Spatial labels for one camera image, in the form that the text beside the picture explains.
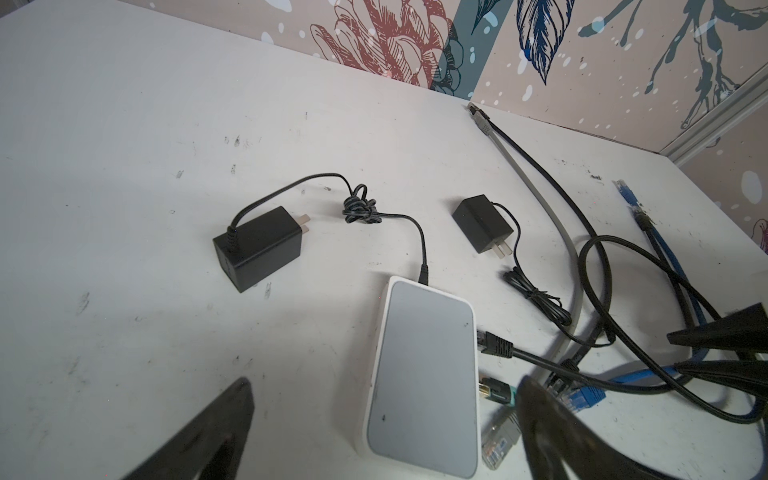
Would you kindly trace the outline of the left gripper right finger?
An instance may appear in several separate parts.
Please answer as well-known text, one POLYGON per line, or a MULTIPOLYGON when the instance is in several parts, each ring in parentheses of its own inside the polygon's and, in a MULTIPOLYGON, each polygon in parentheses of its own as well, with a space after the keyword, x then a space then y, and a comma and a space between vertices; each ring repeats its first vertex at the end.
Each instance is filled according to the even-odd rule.
POLYGON ((618 452, 529 376, 516 391, 517 418, 534 479, 667 479, 618 452))

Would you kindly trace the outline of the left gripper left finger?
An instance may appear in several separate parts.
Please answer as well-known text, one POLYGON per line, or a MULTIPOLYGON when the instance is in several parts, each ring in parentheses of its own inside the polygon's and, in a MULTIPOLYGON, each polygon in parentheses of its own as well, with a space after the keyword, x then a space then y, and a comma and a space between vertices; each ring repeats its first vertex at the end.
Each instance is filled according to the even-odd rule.
POLYGON ((128 479, 234 479, 255 411, 251 382, 240 377, 128 479))

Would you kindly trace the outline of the white network switch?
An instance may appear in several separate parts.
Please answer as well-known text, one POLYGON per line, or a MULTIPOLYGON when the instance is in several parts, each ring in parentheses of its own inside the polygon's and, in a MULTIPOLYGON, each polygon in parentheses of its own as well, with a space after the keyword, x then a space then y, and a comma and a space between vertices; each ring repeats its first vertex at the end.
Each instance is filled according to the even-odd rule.
POLYGON ((390 277, 380 296, 368 375, 356 426, 359 455, 431 475, 476 475, 476 319, 466 300, 390 277))

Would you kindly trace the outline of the black power adapter with cord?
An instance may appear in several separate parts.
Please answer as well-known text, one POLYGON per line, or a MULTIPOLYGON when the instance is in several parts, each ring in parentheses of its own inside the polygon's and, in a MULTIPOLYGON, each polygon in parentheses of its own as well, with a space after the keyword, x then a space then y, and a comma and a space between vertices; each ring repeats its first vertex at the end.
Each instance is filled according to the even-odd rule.
POLYGON ((404 220, 416 228, 421 249, 421 264, 417 282, 429 284, 429 265, 426 236, 423 227, 413 217, 403 213, 382 212, 377 201, 368 196, 368 186, 352 186, 348 179, 335 172, 316 173, 300 178, 277 189, 242 208, 227 225, 224 233, 214 237, 212 243, 222 271, 240 293, 282 269, 301 255, 302 238, 306 223, 278 206, 256 218, 245 217, 291 189, 318 179, 340 179, 348 195, 342 202, 345 223, 376 225, 385 219, 404 220))

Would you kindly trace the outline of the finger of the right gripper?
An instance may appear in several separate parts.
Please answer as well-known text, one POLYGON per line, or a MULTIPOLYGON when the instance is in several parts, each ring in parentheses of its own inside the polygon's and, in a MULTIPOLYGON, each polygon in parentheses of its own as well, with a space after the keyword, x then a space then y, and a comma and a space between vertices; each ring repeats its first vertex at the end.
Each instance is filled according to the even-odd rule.
POLYGON ((767 362, 761 360, 685 361, 674 365, 685 376, 767 398, 767 362))
POLYGON ((767 352, 767 312, 761 303, 692 329, 669 333, 670 344, 734 352, 767 352))

